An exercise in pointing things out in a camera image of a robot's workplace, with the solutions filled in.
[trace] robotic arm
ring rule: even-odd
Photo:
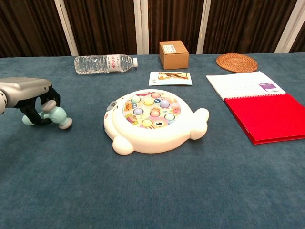
[[[10,77],[0,79],[0,114],[4,113],[6,108],[17,108],[26,115],[33,125],[47,125],[52,122],[50,115],[42,117],[35,109],[36,99],[40,98],[41,105],[52,102],[48,111],[58,109],[61,102],[60,95],[52,88],[52,83],[46,79],[28,78],[28,77]]]

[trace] cardboard box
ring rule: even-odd
[[[189,52],[182,41],[159,43],[159,55],[164,69],[188,68]]]

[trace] curtain fold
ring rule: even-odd
[[[305,22],[293,43],[290,52],[305,52]]]
[[[296,0],[213,0],[203,54],[273,53]]]
[[[79,55],[136,54],[133,0],[65,0]]]
[[[0,57],[71,55],[53,0],[0,1]]]
[[[148,0],[149,53],[160,41],[182,40],[196,54],[204,0]]]

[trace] woven coaster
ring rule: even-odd
[[[216,59],[216,63],[234,73],[254,72],[258,68],[258,63],[254,59],[237,53],[223,54]]]

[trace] water bottle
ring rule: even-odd
[[[124,54],[77,56],[74,67],[78,74],[126,72],[132,67],[138,67],[138,59]]]

